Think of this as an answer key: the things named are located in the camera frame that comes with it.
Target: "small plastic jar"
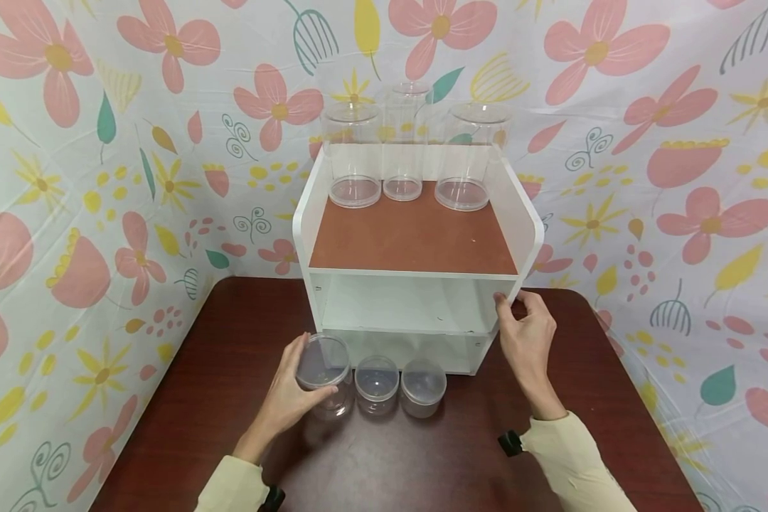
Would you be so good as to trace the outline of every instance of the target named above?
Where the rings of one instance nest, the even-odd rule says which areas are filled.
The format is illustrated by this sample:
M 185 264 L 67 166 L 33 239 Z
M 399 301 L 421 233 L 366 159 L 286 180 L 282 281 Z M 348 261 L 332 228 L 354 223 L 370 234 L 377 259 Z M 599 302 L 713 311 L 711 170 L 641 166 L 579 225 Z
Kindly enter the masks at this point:
M 432 416 L 446 391 L 447 374 L 431 360 L 412 360 L 401 373 L 401 408 L 410 416 Z
M 358 410 L 369 415 L 388 414 L 398 401 L 398 366 L 384 356 L 370 356 L 356 366 Z
M 325 386 L 338 388 L 336 394 L 313 408 L 313 415 L 320 420 L 337 420 L 353 409 L 350 354 L 341 339 L 326 334 L 310 336 L 299 360 L 296 379 L 308 391 Z

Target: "wooden table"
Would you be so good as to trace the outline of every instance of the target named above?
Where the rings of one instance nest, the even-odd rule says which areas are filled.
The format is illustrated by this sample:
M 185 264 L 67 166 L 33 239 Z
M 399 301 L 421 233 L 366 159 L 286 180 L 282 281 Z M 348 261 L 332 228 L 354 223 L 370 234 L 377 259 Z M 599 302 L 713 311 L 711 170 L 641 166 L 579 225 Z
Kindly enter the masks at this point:
M 538 291 L 558 322 L 553 385 L 637 510 L 700 511 L 588 303 Z M 92 512 L 192 511 L 259 409 L 282 347 L 312 328 L 300 281 L 219 282 Z M 437 416 L 302 421 L 267 454 L 265 481 L 287 492 L 283 511 L 560 511 L 534 458 L 508 459 L 496 442 L 526 430 L 529 415 L 496 341 L 477 376 L 449 378 Z

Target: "brown shelf top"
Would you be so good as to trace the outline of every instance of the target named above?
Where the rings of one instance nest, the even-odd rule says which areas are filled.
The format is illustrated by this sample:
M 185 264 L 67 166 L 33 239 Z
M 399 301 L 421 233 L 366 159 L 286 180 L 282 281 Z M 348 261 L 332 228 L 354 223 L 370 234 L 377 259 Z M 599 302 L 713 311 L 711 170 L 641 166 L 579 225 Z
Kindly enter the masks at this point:
M 409 203 L 382 194 L 351 210 L 326 200 L 310 267 L 518 275 L 492 205 L 450 210 L 434 199 L 434 181 Z

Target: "hand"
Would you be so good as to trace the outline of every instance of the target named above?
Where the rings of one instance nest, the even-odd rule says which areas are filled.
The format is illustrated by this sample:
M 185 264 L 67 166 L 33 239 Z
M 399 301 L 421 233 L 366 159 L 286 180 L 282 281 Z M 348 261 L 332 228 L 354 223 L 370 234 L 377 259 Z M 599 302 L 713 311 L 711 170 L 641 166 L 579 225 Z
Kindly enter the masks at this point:
M 259 458 L 265 448 L 277 435 L 292 427 L 307 411 L 313 409 L 322 400 L 338 392 L 336 386 L 304 391 L 296 381 L 299 359 L 302 359 L 304 344 L 310 338 L 303 333 L 291 341 L 282 354 L 282 361 L 276 370 L 276 376 L 267 390 L 265 401 L 259 414 L 247 432 L 240 438 L 233 456 L 251 464 L 259 464 Z
M 549 350 L 558 325 L 540 295 L 518 293 L 526 306 L 526 317 L 515 320 L 507 298 L 501 293 L 493 296 L 501 323 L 501 349 L 512 367 L 523 393 L 533 406 L 539 420 L 557 420 L 567 415 L 547 376 Z

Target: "left hand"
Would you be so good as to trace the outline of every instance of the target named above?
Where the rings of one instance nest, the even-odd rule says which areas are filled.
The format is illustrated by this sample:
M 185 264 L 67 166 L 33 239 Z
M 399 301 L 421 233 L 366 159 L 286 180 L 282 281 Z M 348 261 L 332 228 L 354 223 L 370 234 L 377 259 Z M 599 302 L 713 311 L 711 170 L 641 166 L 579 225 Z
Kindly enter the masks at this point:
M 304 344 L 310 338 L 303 333 L 288 344 L 282 354 L 282 361 L 276 370 L 276 376 L 267 390 L 265 401 L 259 414 L 247 432 L 240 438 L 233 456 L 251 464 L 259 464 L 259 458 L 265 448 L 277 435 L 292 427 L 307 411 L 313 409 L 325 398 L 337 393 L 336 386 L 304 391 L 296 381 L 299 359 L 302 359 Z

